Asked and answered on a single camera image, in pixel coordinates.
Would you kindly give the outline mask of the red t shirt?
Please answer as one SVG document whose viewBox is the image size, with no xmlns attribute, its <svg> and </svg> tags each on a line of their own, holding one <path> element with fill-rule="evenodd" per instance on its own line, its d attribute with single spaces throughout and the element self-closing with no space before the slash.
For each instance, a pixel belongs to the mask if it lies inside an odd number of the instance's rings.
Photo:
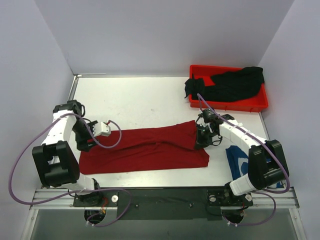
<svg viewBox="0 0 320 240">
<path fill-rule="evenodd" d="M 113 148 L 94 146 L 81 152 L 79 169 L 84 175 L 137 171 L 204 168 L 210 156 L 203 148 L 196 149 L 195 121 L 172 126 L 115 130 L 97 140 Z"/>
</svg>

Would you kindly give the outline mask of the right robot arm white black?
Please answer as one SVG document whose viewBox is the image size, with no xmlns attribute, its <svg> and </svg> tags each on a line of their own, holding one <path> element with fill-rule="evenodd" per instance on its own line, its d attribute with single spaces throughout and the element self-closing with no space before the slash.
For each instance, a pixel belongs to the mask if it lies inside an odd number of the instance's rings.
<svg viewBox="0 0 320 240">
<path fill-rule="evenodd" d="M 278 140 L 267 140 L 242 126 L 229 114 L 220 115 L 206 108 L 198 115 L 204 125 L 196 125 L 196 149 L 218 146 L 218 141 L 229 140 L 247 156 L 248 169 L 244 175 L 224 185 L 222 203 L 232 206 L 250 193 L 267 190 L 281 181 L 289 181 L 283 147 Z"/>
</svg>

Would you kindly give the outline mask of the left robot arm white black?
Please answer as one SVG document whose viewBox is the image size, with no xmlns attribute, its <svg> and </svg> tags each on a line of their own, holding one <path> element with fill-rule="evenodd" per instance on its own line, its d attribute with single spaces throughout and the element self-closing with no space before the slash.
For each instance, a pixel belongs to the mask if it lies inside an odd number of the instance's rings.
<svg viewBox="0 0 320 240">
<path fill-rule="evenodd" d="M 53 109 L 53 127 L 40 146 L 32 149 L 32 157 L 43 187 L 67 188 L 74 191 L 77 201 L 86 206 L 102 203 L 103 193 L 98 182 L 80 173 L 79 161 L 69 145 L 75 134 L 78 151 L 88 152 L 96 146 L 93 140 L 96 121 L 86 122 L 85 107 L 77 100 L 56 105 Z"/>
</svg>

